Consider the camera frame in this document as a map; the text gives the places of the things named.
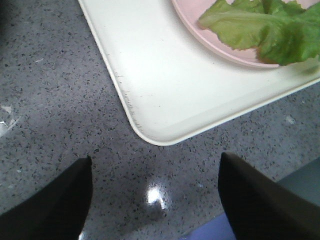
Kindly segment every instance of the speckled countertop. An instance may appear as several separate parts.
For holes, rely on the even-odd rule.
[[[273,180],[320,155],[320,84],[173,146],[143,141],[76,0],[1,1],[0,86],[0,213],[90,155],[83,240],[175,240],[206,223],[222,212],[223,151]]]

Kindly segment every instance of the pink plate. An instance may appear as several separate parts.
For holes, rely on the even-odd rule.
[[[215,2],[215,0],[172,0],[176,12],[184,25],[195,38],[208,49],[221,57],[245,66],[257,68],[277,68],[278,64],[262,63],[256,58],[254,49],[233,50],[223,44],[215,33],[208,29],[201,29],[197,25],[199,17]],[[319,0],[298,0],[303,8],[319,2]]]

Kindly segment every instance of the lettuce leaf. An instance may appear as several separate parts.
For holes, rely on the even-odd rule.
[[[296,1],[217,0],[198,23],[233,49],[257,48],[265,63],[288,65],[320,54],[320,2],[303,9]]]

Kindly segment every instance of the blue floor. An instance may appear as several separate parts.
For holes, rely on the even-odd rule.
[[[320,206],[320,158],[278,182],[282,187]],[[221,214],[179,240],[236,240],[226,214]]]

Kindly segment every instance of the gray terrazzo surface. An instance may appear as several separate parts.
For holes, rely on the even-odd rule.
[[[90,155],[82,240],[175,240],[206,223],[223,211],[223,151],[275,181],[320,155],[320,84],[173,146],[143,141],[76,0],[1,1],[0,86],[0,213]]]

